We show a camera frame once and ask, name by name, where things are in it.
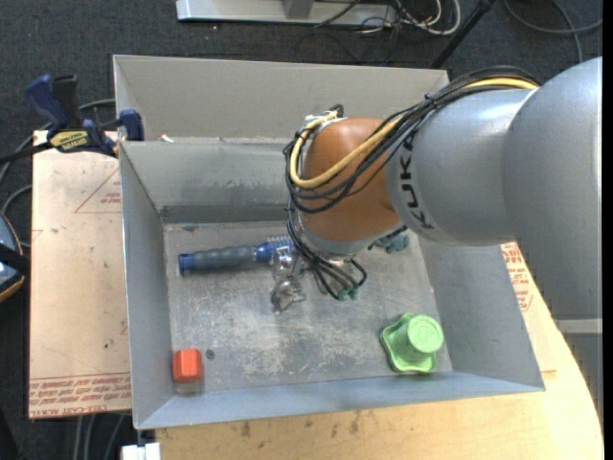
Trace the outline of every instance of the cardboard sheet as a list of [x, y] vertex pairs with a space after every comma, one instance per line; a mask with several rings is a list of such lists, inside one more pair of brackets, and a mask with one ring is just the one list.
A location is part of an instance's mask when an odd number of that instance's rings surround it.
[[119, 164], [34, 158], [29, 417], [131, 407]]

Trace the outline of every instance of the metal stand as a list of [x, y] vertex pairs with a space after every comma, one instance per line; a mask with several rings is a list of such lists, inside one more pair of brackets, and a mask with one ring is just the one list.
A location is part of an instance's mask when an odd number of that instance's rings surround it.
[[[318, 24], [343, 11], [348, 2], [316, 0], [177, 0], [179, 21], [244, 21]], [[360, 25], [367, 19], [377, 25], [389, 14], [387, 5], [358, 4], [334, 21]]]

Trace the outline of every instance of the green bottle cap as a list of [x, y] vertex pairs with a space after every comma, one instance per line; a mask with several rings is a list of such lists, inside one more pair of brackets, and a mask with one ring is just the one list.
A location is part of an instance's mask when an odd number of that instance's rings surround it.
[[443, 345], [443, 329], [428, 315], [416, 315], [409, 321], [409, 341], [421, 353], [436, 353]]
[[428, 315], [405, 313], [381, 332], [380, 339], [393, 370], [429, 373], [436, 368], [443, 329]]

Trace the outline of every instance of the blue handle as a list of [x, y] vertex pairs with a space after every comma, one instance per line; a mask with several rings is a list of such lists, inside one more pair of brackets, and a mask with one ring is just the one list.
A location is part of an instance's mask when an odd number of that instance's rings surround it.
[[26, 101], [32, 109], [51, 122], [55, 131], [68, 123], [68, 118], [51, 90], [51, 76], [43, 75], [34, 80], [26, 89]]
[[119, 120], [125, 128], [127, 139], [142, 142], [145, 140], [145, 129], [141, 116], [135, 109], [126, 109], [119, 114]]

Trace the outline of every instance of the wooden surface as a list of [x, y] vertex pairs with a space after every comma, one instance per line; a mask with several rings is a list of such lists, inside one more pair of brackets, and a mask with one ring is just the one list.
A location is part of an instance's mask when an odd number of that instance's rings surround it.
[[547, 390], [156, 431], [164, 460], [604, 457], [585, 381], [540, 295], [524, 313]]

